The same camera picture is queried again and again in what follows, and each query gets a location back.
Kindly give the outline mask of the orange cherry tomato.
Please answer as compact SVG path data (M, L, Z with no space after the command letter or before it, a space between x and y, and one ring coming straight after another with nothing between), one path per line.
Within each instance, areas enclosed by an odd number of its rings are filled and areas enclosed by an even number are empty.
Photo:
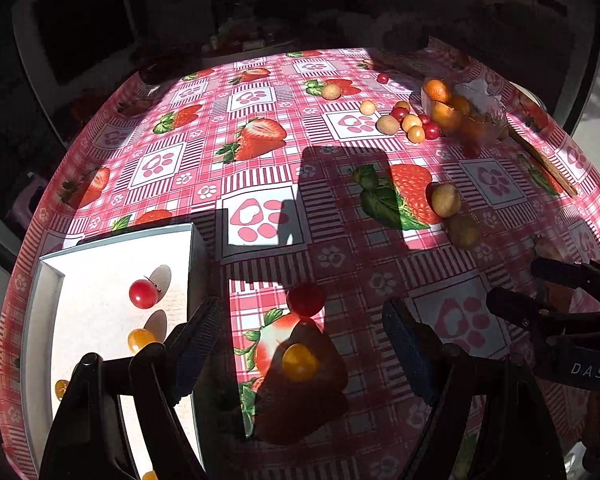
M303 344L292 344L282 357L282 371L291 382L308 382L317 373L320 362Z

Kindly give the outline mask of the white shallow cardboard box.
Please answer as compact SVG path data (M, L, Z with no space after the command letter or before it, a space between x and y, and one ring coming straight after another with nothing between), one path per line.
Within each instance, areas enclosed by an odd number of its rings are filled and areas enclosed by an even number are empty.
M24 431L35 465L60 402L54 385L79 359L129 358L136 328L166 339L188 321L207 293L208 250L191 223L156 226L61 249L38 260L22 336L20 384ZM139 309L130 285L148 278L159 301Z

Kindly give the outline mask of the yellow tomato in box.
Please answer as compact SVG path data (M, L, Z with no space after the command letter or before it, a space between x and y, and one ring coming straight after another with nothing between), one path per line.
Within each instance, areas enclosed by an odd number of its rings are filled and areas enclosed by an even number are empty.
M58 400L62 400L62 398L65 396L66 391L68 389L68 385L69 382L65 379L59 379L57 382L55 382L54 391L55 396Z
M146 474L143 475L142 480L158 480L155 471L147 471Z

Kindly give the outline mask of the dark longan fruit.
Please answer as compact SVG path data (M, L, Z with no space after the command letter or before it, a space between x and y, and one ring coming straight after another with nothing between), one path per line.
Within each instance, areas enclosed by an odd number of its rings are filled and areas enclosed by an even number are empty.
M446 232L450 242L463 250L475 247L481 240L478 222L466 214L457 214L446 222Z

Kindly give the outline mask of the tan longan fruit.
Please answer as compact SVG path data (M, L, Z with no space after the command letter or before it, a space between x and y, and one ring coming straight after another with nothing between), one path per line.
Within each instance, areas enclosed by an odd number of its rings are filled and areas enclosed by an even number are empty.
M441 218L451 218L460 211L460 193L452 184L438 184L430 197L431 209Z

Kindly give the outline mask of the wooden stick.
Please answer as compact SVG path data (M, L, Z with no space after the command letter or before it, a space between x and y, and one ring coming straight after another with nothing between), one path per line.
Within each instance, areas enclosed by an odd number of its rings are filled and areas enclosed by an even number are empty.
M541 167L543 167L552 178L562 187L562 189L570 196L576 197L578 191L576 188L566 179L566 177L555 167L555 165L540 151L538 151L530 142L528 142L523 136L521 136L513 127L508 127L509 136L534 160L536 160Z

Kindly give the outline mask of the clear plastic fruit bowl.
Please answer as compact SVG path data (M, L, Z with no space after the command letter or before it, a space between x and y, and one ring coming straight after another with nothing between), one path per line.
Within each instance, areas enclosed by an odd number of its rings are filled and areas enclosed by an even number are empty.
M446 136L457 142L478 142L481 146L506 138L505 107L499 98L486 92L483 80L469 84L443 81L453 93L449 102L431 101L424 90L420 90L420 100L425 113Z

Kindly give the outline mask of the pink plastic stool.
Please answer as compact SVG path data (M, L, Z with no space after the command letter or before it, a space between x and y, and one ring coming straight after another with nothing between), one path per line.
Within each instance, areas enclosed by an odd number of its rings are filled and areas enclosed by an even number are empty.
M21 226L24 230L29 227L38 203L40 202L48 181L34 172L28 173L29 182L19 192L10 206L6 218Z

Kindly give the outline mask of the pink strawberry checked tablecloth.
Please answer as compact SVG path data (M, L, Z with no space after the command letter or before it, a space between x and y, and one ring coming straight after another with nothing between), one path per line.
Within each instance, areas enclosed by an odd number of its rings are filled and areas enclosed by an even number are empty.
M22 336L41 257L92 240L191 223L208 250L207 290L226 299L218 370L238 400L239 444L221 444L235 479L393 479L415 447L427 408L399 374L380 326L391 295L446 342L474 356L529 352L514 326L486 310L496 285L526 292L533 245L568 261L600 259L600 173L580 146L513 84L440 41L404 58L389 81L365 49L253 58L164 84L133 76L87 123L35 209L0 321L0 425L6 456L33 479L22 411ZM510 136L466 159L446 136L414 144L376 129L402 106L422 124L427 78L486 83L509 127L576 188L570 197ZM327 101L324 84L342 95ZM373 115L360 105L371 100ZM431 192L449 183L481 240L456 248ZM298 443L260 439L257 390L272 338L289 325L286 292L319 284L316 322L348 370L343 415Z

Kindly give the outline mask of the tan longan far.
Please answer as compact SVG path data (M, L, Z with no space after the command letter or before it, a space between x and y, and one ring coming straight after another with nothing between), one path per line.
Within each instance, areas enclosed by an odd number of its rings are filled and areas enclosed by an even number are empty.
M321 88L321 97L327 101L339 99L342 95L342 90L339 84L324 84Z
M376 105L371 100L365 100L360 105L360 112L365 116L373 115L376 112Z
M376 122L376 129L386 136L393 136L400 130L400 122L391 115L382 115Z

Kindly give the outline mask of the orange tangerine in bowl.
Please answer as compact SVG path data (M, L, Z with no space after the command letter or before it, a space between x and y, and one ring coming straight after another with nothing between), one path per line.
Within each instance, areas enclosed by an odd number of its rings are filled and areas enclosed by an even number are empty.
M450 87L441 79L427 79L422 86L422 90L431 101L437 101L446 104L452 98Z

